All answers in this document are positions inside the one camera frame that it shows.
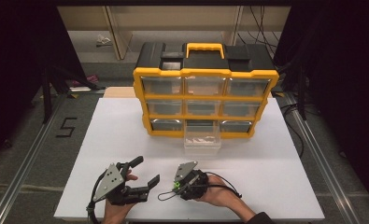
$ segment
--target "human hand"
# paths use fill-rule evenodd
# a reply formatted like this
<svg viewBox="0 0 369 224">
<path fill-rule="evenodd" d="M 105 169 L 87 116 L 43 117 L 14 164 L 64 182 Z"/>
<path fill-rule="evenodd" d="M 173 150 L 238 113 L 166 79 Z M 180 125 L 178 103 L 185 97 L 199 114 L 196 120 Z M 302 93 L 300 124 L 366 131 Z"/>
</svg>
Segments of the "human hand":
<svg viewBox="0 0 369 224">
<path fill-rule="evenodd" d="M 209 185 L 223 185 L 224 181 L 216 175 L 208 177 Z M 207 188 L 205 194 L 195 199 L 197 202 L 210 203 L 219 207 L 227 207 L 235 212 L 243 222 L 249 221 L 256 214 L 248 207 L 248 205 L 238 198 L 233 192 L 224 188 Z"/>
<path fill-rule="evenodd" d="M 126 176 L 127 180 L 137 180 L 138 177 L 136 175 L 131 175 L 131 172 L 131 170 L 128 171 L 128 175 Z M 113 205 L 106 199 L 103 224 L 121 224 L 133 206 L 135 206 L 135 203 Z"/>
</svg>

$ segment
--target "white tabletop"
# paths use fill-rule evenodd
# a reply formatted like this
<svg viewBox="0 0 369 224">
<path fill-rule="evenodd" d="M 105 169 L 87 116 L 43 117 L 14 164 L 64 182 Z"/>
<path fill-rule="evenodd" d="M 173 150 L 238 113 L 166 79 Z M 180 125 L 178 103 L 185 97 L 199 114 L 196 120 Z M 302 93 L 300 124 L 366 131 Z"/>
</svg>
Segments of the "white tabletop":
<svg viewBox="0 0 369 224">
<path fill-rule="evenodd" d="M 161 181 L 151 190 L 149 201 L 137 204 L 127 220 L 239 220 L 228 209 L 184 201 L 178 196 L 158 201 L 159 193 L 172 189 L 177 167 L 188 161 L 199 162 L 195 169 L 228 179 L 255 212 L 264 211 L 274 220 L 324 218 L 275 99 L 268 98 L 253 137 L 223 139 L 220 152 L 214 157 L 185 155 L 181 138 L 149 136 L 141 117 L 137 99 L 99 100 L 55 217 L 86 219 L 85 207 L 97 177 L 112 162 L 127 162 L 143 156 L 144 162 L 133 170 L 139 179 L 127 185 L 146 186 L 156 175 L 161 175 Z M 103 217 L 104 202 L 96 204 L 95 214 Z"/>
</svg>

